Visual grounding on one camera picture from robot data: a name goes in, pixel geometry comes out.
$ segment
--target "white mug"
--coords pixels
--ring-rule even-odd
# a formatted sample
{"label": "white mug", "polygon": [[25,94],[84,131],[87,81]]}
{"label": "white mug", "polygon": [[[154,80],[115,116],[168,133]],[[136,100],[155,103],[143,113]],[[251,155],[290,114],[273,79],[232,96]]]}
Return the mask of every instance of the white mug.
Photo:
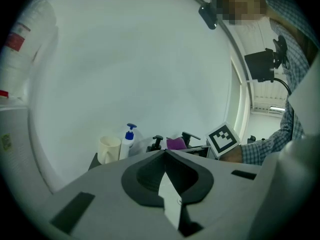
{"label": "white mug", "polygon": [[107,164],[118,161],[120,154],[121,140],[116,137],[103,136],[99,141],[98,161],[100,164]]}

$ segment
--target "ceiling light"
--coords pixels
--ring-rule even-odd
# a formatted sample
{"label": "ceiling light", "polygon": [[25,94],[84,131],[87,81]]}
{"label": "ceiling light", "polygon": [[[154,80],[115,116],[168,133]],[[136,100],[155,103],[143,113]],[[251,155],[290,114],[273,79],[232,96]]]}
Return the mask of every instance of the ceiling light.
{"label": "ceiling light", "polygon": [[275,106],[271,106],[270,110],[276,110],[276,111],[286,111],[284,108],[281,107],[275,107]]}

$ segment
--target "person's hand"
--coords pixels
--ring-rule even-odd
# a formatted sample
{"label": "person's hand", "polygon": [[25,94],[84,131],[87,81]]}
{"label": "person's hand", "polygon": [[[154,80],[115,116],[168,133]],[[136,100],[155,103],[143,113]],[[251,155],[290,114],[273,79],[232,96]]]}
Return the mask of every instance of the person's hand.
{"label": "person's hand", "polygon": [[220,157],[220,161],[232,162],[232,163],[242,163],[242,150],[240,145],[231,149],[229,152],[223,154]]}

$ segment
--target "shirt sleeve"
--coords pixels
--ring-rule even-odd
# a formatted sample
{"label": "shirt sleeve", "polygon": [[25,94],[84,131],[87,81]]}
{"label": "shirt sleeve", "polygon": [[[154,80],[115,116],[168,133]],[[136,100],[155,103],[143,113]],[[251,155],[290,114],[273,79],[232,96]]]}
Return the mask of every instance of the shirt sleeve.
{"label": "shirt sleeve", "polygon": [[267,155],[279,152],[291,140],[292,130],[293,111],[287,99],[280,129],[266,140],[258,140],[251,144],[241,145],[243,163],[262,165]]}

